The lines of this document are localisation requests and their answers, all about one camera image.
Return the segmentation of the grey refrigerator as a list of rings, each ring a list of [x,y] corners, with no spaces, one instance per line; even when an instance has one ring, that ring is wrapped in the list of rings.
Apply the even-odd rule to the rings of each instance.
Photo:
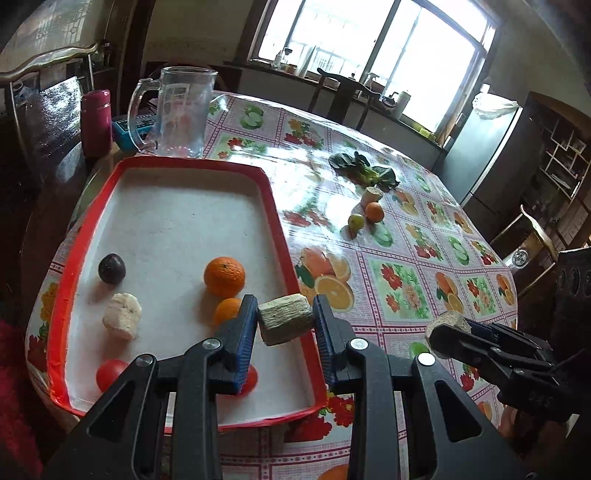
[[[490,93],[476,95],[460,132],[448,141],[444,157],[433,168],[458,204],[491,169],[495,154],[511,136],[521,113],[522,107],[514,100]]]

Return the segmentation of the white peeled fruit chunk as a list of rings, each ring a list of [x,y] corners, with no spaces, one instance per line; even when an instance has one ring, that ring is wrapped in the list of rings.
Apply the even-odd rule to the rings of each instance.
[[[142,308],[136,297],[129,293],[115,293],[106,306],[102,323],[117,338],[132,341],[136,337],[141,314]]]

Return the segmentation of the red thermos bottle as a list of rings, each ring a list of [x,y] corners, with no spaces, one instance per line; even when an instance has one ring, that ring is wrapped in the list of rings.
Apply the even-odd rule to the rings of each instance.
[[[110,152],[112,143],[110,91],[93,90],[80,102],[81,143],[87,158],[99,159]]]

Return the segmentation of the pale cut fruit piece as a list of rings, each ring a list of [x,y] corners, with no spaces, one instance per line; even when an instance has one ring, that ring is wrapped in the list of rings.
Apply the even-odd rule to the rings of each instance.
[[[366,209],[370,203],[379,203],[383,196],[384,193],[381,191],[381,189],[374,186],[367,187],[363,191],[361,199],[361,205],[363,209]]]

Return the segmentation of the small orange in tray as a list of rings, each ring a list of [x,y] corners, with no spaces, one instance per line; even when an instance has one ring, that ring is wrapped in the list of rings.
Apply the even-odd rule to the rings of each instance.
[[[212,316],[212,323],[218,326],[225,321],[231,320],[238,316],[242,300],[238,298],[226,298],[221,301],[215,308]]]

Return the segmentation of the dark purple plum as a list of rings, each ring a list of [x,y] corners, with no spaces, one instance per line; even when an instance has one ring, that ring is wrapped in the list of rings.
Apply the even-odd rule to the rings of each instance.
[[[126,276],[124,261],[118,254],[109,253],[99,262],[98,275],[106,284],[119,284]]]

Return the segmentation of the wooden chair right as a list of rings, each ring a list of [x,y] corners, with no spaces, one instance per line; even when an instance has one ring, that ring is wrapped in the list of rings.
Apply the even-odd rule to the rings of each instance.
[[[559,252],[545,229],[523,204],[518,216],[491,240],[491,246],[495,250],[507,249],[506,238],[510,236],[513,244],[517,234],[524,235],[524,239],[503,255],[503,263],[513,276],[517,297],[525,298],[557,266]]]

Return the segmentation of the small orange on table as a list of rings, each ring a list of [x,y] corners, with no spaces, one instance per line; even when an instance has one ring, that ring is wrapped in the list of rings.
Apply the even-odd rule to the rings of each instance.
[[[384,220],[385,212],[378,202],[367,203],[365,216],[370,223],[380,223]]]

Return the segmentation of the green leafy vegetable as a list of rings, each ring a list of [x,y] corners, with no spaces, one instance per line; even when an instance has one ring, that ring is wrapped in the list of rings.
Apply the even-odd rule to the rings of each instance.
[[[339,176],[346,177],[362,187],[376,187],[388,192],[400,185],[392,168],[370,165],[369,160],[356,151],[353,155],[348,153],[332,154],[329,157],[329,166]]]

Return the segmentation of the dark chair left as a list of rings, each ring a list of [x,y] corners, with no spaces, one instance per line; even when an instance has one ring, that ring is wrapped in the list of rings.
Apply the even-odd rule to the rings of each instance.
[[[65,75],[51,86],[39,86],[19,96],[15,87],[26,77],[39,77],[65,69],[75,60],[87,65],[88,85],[94,85],[91,55],[97,43],[90,46],[66,46],[36,54],[18,67],[1,73],[1,87],[7,94],[7,110],[25,163],[35,183],[43,185],[54,175],[62,158],[80,141],[80,107],[83,96],[81,77]]]

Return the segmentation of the large orange in tray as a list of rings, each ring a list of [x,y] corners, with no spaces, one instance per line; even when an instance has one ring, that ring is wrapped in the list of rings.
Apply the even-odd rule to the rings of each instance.
[[[204,284],[218,298],[235,297],[245,286],[245,267],[231,257],[216,257],[205,267]]]

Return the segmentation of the clear glass pitcher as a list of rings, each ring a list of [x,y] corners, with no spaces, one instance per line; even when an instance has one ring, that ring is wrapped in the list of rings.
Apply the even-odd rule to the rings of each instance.
[[[168,66],[157,79],[139,80],[127,111],[128,132],[137,151],[164,157],[201,157],[216,76],[216,71],[204,67]],[[151,91],[157,93],[156,115],[150,132],[142,138],[138,110],[145,93]]]

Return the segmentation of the green sugarcane piece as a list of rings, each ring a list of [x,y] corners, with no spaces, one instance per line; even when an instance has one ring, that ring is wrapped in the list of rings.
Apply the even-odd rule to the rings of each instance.
[[[308,298],[300,293],[283,296],[259,305],[260,336],[267,346],[276,346],[301,337],[314,327]]]

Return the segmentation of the dark wooden shelf cabinet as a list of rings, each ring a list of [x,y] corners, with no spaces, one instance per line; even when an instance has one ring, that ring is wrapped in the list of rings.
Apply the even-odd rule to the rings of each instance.
[[[463,201],[492,240],[524,207],[542,225],[556,224],[590,171],[590,116],[531,92]]]

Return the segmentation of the dark wooden chair far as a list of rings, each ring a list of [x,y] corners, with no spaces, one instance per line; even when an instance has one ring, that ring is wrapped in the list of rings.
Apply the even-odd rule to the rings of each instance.
[[[338,81],[339,86],[338,89],[335,91],[335,96],[334,99],[332,99],[332,104],[331,106],[329,106],[327,119],[331,120],[332,122],[342,124],[346,119],[346,113],[348,113],[349,111],[349,106],[351,106],[356,92],[361,92],[368,98],[368,101],[365,107],[363,108],[358,124],[356,124],[356,131],[360,131],[369,113],[370,105],[373,101],[380,99],[380,94],[378,92],[370,90],[368,87],[366,87],[358,81],[349,79],[348,77],[339,74],[329,73],[325,70],[322,70],[322,68],[320,67],[317,68],[317,72],[318,74],[320,74],[320,80],[318,80],[315,92],[311,96],[310,104],[308,104],[308,113],[314,112],[315,105],[318,102],[318,97],[320,97],[322,88],[324,88],[325,80],[332,79]]]

